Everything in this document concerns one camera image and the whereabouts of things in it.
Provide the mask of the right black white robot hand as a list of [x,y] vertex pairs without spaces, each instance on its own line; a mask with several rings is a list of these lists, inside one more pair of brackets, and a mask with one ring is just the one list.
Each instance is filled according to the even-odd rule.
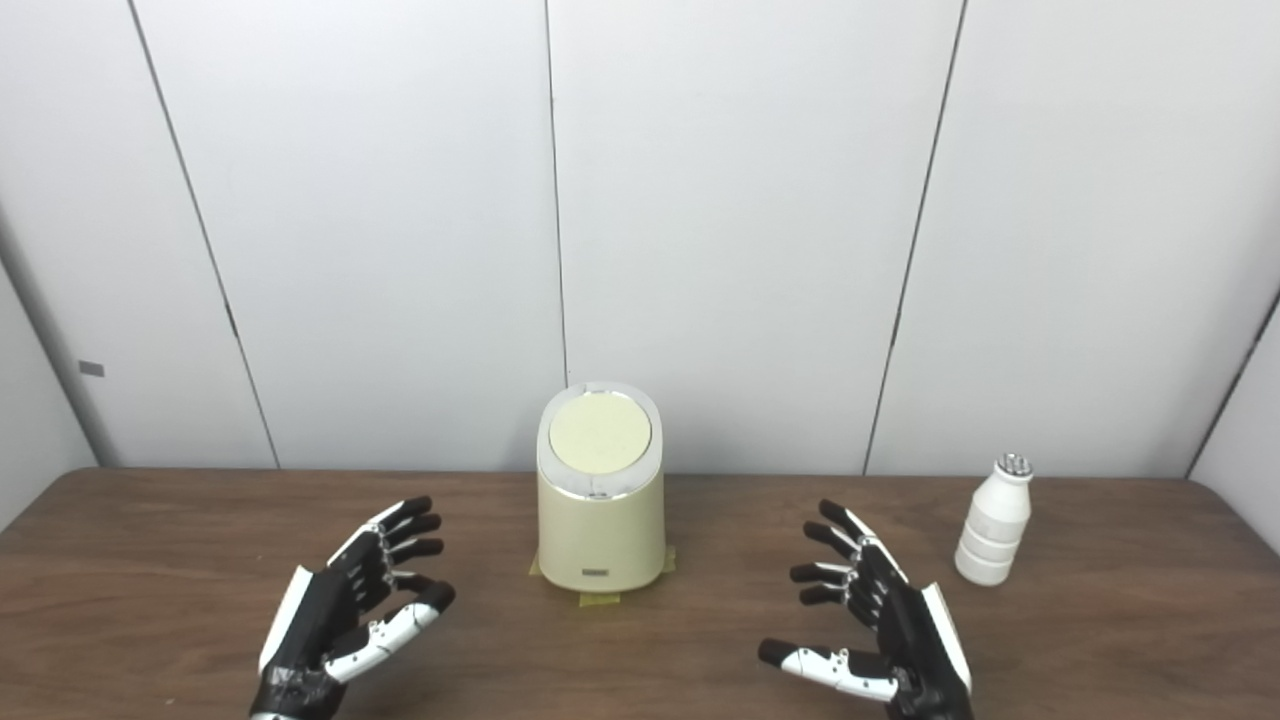
[[883,705],[891,719],[973,719],[972,670],[938,584],[915,587],[850,509],[823,498],[806,538],[842,562],[791,568],[805,606],[836,603],[876,635],[874,652],[765,638],[758,659],[809,682]]

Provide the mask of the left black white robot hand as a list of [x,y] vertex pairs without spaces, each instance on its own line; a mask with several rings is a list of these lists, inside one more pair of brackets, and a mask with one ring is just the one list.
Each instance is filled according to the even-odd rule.
[[428,496],[367,519],[311,571],[298,565],[259,656],[251,719],[333,719],[348,685],[390,659],[454,601],[447,582],[403,570],[439,555]]

